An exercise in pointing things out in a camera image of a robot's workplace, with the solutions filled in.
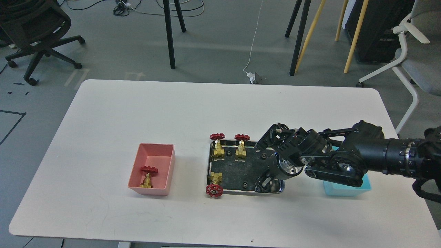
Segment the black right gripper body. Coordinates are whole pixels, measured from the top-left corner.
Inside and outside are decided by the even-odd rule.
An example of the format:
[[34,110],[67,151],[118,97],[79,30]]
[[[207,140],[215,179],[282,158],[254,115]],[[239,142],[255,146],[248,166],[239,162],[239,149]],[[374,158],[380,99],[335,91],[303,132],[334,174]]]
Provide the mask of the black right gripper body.
[[269,178],[270,181],[274,179],[286,180],[298,176],[302,173],[304,167],[296,166],[288,160],[280,157],[279,154],[274,153],[270,157],[268,169],[264,172],[264,180]]

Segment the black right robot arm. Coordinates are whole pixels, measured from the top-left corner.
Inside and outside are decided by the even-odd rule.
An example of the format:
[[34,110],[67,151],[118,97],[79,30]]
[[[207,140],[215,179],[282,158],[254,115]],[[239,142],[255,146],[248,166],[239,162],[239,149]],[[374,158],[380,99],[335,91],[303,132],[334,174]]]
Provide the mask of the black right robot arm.
[[360,187],[367,171],[414,178],[417,196],[440,202],[440,195],[422,190],[433,179],[440,187],[440,127],[429,128],[424,139],[384,137],[382,127],[363,120],[351,128],[315,132],[273,124],[255,144],[255,151],[275,151],[274,162],[260,179],[289,179],[304,171],[327,182]]

